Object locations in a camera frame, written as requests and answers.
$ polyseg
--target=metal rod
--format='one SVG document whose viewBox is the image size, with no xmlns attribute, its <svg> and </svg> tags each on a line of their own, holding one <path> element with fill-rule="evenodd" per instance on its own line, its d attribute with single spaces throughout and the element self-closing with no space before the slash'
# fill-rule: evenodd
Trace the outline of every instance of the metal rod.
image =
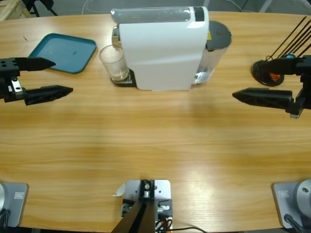
<svg viewBox="0 0 311 233">
<path fill-rule="evenodd" d="M 298 48 L 296 48 L 295 51 L 293 51 L 293 53 L 297 52 L 310 38 L 311 38 L 311 31 L 309 32 L 309 37 L 308 37 L 307 39 L 305 39 L 305 40 L 298 46 Z"/>
<path fill-rule="evenodd" d="M 281 52 L 281 54 L 277 58 L 284 55 L 284 51 L 293 43 L 294 40 L 296 40 L 296 38 L 302 33 L 302 31 L 309 25 L 310 22 L 311 19 L 306 23 L 305 26 L 303 26 L 303 28 L 298 32 L 298 34 L 294 37 L 294 39 L 286 46 L 286 48 Z"/>
<path fill-rule="evenodd" d="M 294 30 L 292 30 L 292 32 L 286 37 L 286 39 L 279 45 L 279 47 L 274 51 L 274 53 L 272 53 L 272 55 L 270 57 L 273 57 L 273 55 L 280 49 L 280 47 L 285 43 L 285 41 L 287 41 L 287 39 L 294 33 L 294 31 L 296 31 L 296 29 L 300 26 L 300 24 L 306 19 L 306 16 L 304 16 L 302 18 L 302 20 L 300 20 L 300 22 L 297 24 L 297 26 L 294 28 Z"/>
<path fill-rule="evenodd" d="M 311 47 L 311 43 L 297 57 L 300 57 L 301 55 L 303 55 L 305 51 L 307 51 L 310 47 Z"/>
<path fill-rule="evenodd" d="M 309 26 L 309 27 L 301 34 L 301 36 L 300 36 L 298 39 L 296 39 L 296 41 L 289 47 L 288 50 L 286 50 L 286 52 L 285 52 L 284 54 L 289 54 L 289 53 L 291 53 L 293 47 L 294 47 L 297 43 L 299 43 L 299 42 L 301 41 L 301 38 L 310 30 L 310 28 L 311 28 L 311 26 Z"/>
</svg>

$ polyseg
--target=teal tray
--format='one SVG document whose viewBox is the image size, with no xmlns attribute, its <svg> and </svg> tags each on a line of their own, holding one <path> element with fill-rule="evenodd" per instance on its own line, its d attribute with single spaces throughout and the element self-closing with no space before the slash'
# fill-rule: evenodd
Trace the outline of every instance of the teal tray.
<svg viewBox="0 0 311 233">
<path fill-rule="evenodd" d="M 52 33 L 40 41 L 29 57 L 42 57 L 55 62 L 52 69 L 79 73 L 84 70 L 95 50 L 93 40 Z"/>
</svg>

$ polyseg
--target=sticker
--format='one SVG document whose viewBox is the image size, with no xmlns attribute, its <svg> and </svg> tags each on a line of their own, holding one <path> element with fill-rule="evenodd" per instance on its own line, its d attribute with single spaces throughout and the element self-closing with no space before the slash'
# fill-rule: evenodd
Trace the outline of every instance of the sticker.
<svg viewBox="0 0 311 233">
<path fill-rule="evenodd" d="M 212 35 L 210 34 L 210 32 L 208 32 L 207 34 L 207 40 L 212 40 Z"/>
<path fill-rule="evenodd" d="M 289 197 L 288 191 L 287 191 L 287 190 L 279 191 L 279 192 L 278 192 L 278 196 L 279 196 L 280 198 L 288 198 L 288 197 Z"/>
<path fill-rule="evenodd" d="M 24 199 L 25 193 L 16 192 L 14 195 L 14 199 Z"/>
</svg>

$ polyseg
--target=gray metal base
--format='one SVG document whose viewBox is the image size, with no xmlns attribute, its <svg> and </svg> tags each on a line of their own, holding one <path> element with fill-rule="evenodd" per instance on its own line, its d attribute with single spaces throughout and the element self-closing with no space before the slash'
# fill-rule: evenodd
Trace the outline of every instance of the gray metal base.
<svg viewBox="0 0 311 233">
<path fill-rule="evenodd" d="M 273 191 L 277 202 L 280 223 L 285 228 L 292 228 L 291 225 L 284 220 L 284 216 L 286 214 L 291 215 L 299 225 L 303 225 L 301 215 L 297 210 L 294 200 L 294 191 L 298 184 L 299 182 L 276 183 L 273 185 Z"/>
<path fill-rule="evenodd" d="M 171 183 L 168 180 L 155 180 L 155 199 L 171 199 Z M 131 180 L 125 184 L 125 198 L 138 201 L 140 180 Z"/>
<path fill-rule="evenodd" d="M 26 201 L 28 185 L 25 183 L 2 183 L 5 188 L 3 208 L 10 210 L 9 227 L 17 227 L 21 221 Z"/>
</svg>

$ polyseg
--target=glass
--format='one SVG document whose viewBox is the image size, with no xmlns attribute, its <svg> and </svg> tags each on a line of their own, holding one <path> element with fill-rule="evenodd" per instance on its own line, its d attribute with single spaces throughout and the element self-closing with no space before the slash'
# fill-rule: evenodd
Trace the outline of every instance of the glass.
<svg viewBox="0 0 311 233">
<path fill-rule="evenodd" d="M 122 81 L 129 76 L 123 50 L 120 47 L 115 45 L 104 47 L 99 54 L 99 58 L 113 81 Z"/>
</svg>

